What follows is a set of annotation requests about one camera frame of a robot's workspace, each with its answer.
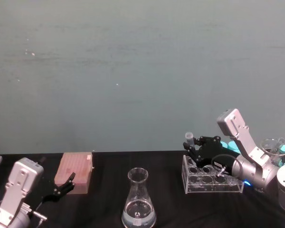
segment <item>blue light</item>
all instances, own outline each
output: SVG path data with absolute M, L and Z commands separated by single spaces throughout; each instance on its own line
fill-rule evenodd
M 246 184 L 246 185 L 248 185 L 248 186 L 251 186 L 251 184 L 246 180 L 246 181 L 244 181 L 244 183 Z

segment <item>black cable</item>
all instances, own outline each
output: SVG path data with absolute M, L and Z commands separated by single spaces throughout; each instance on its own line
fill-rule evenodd
M 226 153 L 223 153 L 223 154 L 218 154 L 218 155 L 216 155 L 216 156 L 214 156 L 213 158 L 212 158 L 212 160 L 211 160 L 211 165 L 212 165 L 212 167 L 216 170 L 216 171 L 219 171 L 219 170 L 217 170 L 216 169 L 216 167 L 213 165 L 213 162 L 214 162 L 214 159 L 216 159 L 216 158 L 218 158 L 218 157 L 230 157 L 230 158 L 233 158 L 237 163 L 238 163 L 238 165 L 239 165 L 239 175 L 238 176 L 236 176 L 236 177 L 234 177 L 234 178 L 239 178 L 241 175 L 242 175 L 242 173 L 243 173 L 243 166 L 242 166 L 242 164 L 238 161 L 238 159 L 236 158 L 236 157 L 234 157 L 234 156 L 232 156 L 232 155 L 230 155 L 230 154 L 226 154 Z
M 42 165 L 42 163 L 44 163 L 44 161 L 46 160 L 46 157 L 42 157 L 38 162 L 36 162 L 39 165 Z

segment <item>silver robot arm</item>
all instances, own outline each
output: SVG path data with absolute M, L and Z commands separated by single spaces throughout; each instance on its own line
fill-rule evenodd
M 29 225 L 29 206 L 24 198 L 38 183 L 43 167 L 28 158 L 17 161 L 9 175 L 6 193 L 0 205 L 0 228 L 25 228 Z
M 256 146 L 249 133 L 249 127 L 238 109 L 227 110 L 217 119 L 217 122 L 223 134 L 230 136 L 241 151 L 237 160 L 241 163 L 242 169 L 235 161 L 232 175 L 241 180 L 248 180 L 256 190 L 277 198 L 280 206 L 285 210 L 285 165 L 279 168 L 274 157 L 272 159 Z
M 242 173 L 237 162 L 233 164 L 232 175 L 248 180 L 259 191 L 275 196 L 277 194 L 276 174 L 279 167 L 272 164 L 270 157 L 258 148 L 249 133 L 238 109 L 229 109 L 217 122 L 222 132 L 235 141 L 241 155 L 237 157 L 242 164 Z

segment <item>erlenmeyer flask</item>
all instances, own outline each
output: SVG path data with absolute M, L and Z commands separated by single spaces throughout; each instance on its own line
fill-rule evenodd
M 123 209 L 123 225 L 126 228 L 151 228 L 156 215 L 146 188 L 148 171 L 143 168 L 131 169 L 128 178 L 131 188 Z

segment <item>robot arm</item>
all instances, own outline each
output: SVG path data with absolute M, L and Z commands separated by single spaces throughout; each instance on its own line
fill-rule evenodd
M 6 228 L 14 221 L 24 198 L 38 183 L 42 173 L 43 167 L 27 158 L 14 164 L 0 205 L 0 228 Z
M 269 156 L 256 146 L 238 109 L 227 110 L 217 122 L 223 134 L 235 141 L 245 159 L 255 163 L 259 168 L 263 168 L 270 160 Z
M 256 190 L 274 199 L 278 197 L 281 207 L 285 209 L 285 165 L 282 168 L 278 166 L 278 151 L 281 146 L 285 146 L 285 141 L 279 139 L 270 151 L 263 146 L 261 149 L 257 147 L 238 109 L 227 110 L 217 122 L 223 134 L 235 141 L 241 155 L 223 148 L 218 136 L 200 137 L 197 140 L 193 134 L 188 134 L 192 139 L 186 134 L 187 142 L 183 145 L 189 156 L 200 166 L 214 161 L 213 165 L 221 169 L 218 174 L 227 171 L 242 181 L 249 181 Z
M 60 187 L 50 185 L 48 195 L 41 197 L 33 196 L 33 207 L 24 202 L 26 196 L 38 183 L 43 173 L 43 167 L 28 158 L 22 158 L 15 162 L 6 184 L 6 193 L 0 205 L 0 228 L 26 228 L 29 226 L 30 218 L 34 215 L 40 218 L 41 224 L 47 217 L 36 212 L 37 205 L 47 201 L 57 202 L 61 197 L 74 189 L 75 183 L 73 172 L 69 179 Z

